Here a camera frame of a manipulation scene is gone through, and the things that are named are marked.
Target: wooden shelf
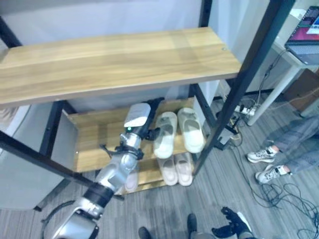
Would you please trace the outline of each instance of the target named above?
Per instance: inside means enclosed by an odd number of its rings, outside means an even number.
[[[180,108],[190,107],[194,98],[175,100],[160,104],[156,117],[167,111],[177,113]],[[74,171],[85,172],[101,169],[110,161],[107,153],[99,148],[99,144],[106,144],[110,150],[119,145],[119,135],[124,130],[124,119],[129,108],[112,111],[89,112],[69,115],[70,120],[78,128],[77,153],[75,155]],[[153,154],[153,142],[143,140],[141,149],[144,158],[139,161],[138,191],[164,186],[165,182],[160,173],[156,157]],[[174,154],[184,153],[184,143],[179,130],[174,140]]]
[[[0,109],[234,78],[240,66],[209,27],[15,47],[0,62]]]

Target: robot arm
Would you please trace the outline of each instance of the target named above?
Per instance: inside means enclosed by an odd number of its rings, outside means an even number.
[[[159,130],[149,130],[156,109],[164,98],[132,105],[125,120],[125,133],[120,135],[120,146],[115,152],[104,149],[111,156],[110,163],[97,175],[95,182],[85,194],[76,200],[66,218],[59,224],[52,239],[94,239],[99,228],[96,221],[113,194],[122,187],[129,173],[135,169],[143,153],[141,141],[154,139]]]

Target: white slipper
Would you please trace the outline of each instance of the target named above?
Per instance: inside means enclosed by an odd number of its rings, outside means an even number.
[[[125,190],[128,193],[135,192],[139,185],[139,173],[137,169],[134,169],[126,179],[126,183],[124,184]]]
[[[114,195],[123,195],[125,193],[124,187],[120,187],[118,191],[115,192]]]
[[[154,154],[157,158],[169,158],[174,151],[174,137],[177,129],[177,116],[173,112],[165,112],[158,116],[155,127],[160,134],[154,140]]]
[[[178,111],[177,117],[186,150],[191,153],[201,152],[205,140],[196,112],[191,108],[182,108]]]
[[[193,182],[189,155],[177,155],[175,157],[175,167],[178,176],[178,183],[182,186],[189,186]]]
[[[175,185],[178,182],[178,176],[175,169],[174,157],[171,156],[167,159],[158,158],[157,161],[164,182],[169,186]]]

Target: person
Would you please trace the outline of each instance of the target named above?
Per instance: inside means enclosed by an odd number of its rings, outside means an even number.
[[[227,226],[218,229],[212,228],[212,232],[216,237],[228,238],[236,234],[239,239],[256,239],[253,237],[247,223],[243,221],[246,221],[246,219],[242,214],[240,217],[228,207],[222,208],[221,212],[230,222]],[[187,217],[187,230],[188,239],[215,239],[212,234],[197,231],[197,219],[194,213],[189,214]],[[140,239],[152,239],[150,232],[145,227],[139,228],[139,237]]]
[[[303,119],[300,124],[275,140],[273,145],[257,152],[248,153],[247,159],[252,163],[272,163],[275,161],[275,156],[278,152],[285,152],[314,135],[319,135],[319,116]],[[256,180],[260,184],[265,184],[274,178],[286,174],[296,174],[303,170],[319,166],[319,144],[317,145],[315,150],[309,151],[301,157],[294,158],[286,164],[268,165],[264,171],[255,174]]]

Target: glove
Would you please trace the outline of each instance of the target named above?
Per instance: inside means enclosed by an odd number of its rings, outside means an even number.
[[[212,228],[211,231],[218,238],[228,238],[236,234],[239,237],[244,232],[250,232],[248,226],[240,219],[237,213],[233,212],[228,207],[223,207],[221,212],[226,216],[226,219],[230,221],[229,225],[221,228]]]

